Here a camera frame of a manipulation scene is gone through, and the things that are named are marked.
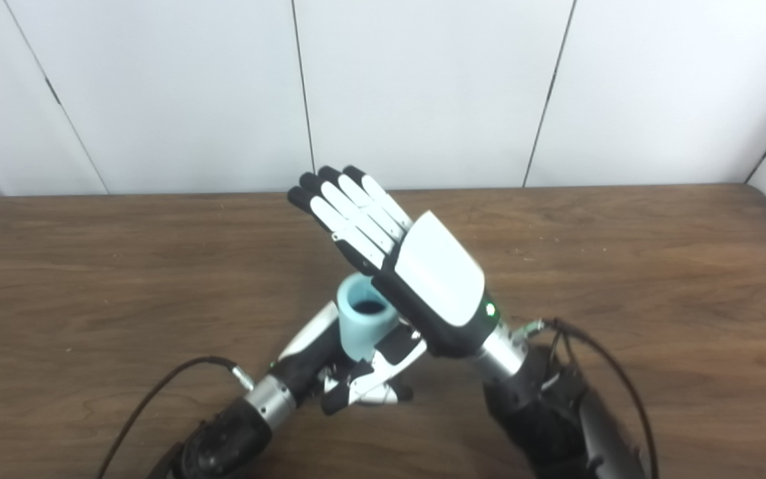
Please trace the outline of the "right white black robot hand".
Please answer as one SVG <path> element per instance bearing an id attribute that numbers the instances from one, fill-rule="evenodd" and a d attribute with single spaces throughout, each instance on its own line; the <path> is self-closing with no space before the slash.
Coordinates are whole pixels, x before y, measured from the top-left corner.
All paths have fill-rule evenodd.
<path id="1" fill-rule="evenodd" d="M 487 384 L 517 372 L 524 354 L 487 293 L 483 270 L 434 213 L 412 219 L 354 166 L 304 173 L 287 197 L 331 234 L 404 321 L 375 345 L 370 360 L 359 361 L 324 395 L 326 414 L 385 385 L 423 352 L 470 360 Z"/>

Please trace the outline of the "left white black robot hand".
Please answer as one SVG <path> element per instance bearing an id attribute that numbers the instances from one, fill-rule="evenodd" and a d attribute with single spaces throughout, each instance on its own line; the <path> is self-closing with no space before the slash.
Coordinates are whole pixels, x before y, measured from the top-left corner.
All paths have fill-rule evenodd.
<path id="1" fill-rule="evenodd" d="M 374 351 L 371 359 L 353 360 L 341 342 L 340 312 L 328 302 L 283 349 L 269 375 L 301 405 L 320 395 L 321 409 L 332 416 L 354 404 L 386 405 L 414 399 L 400 373 Z"/>

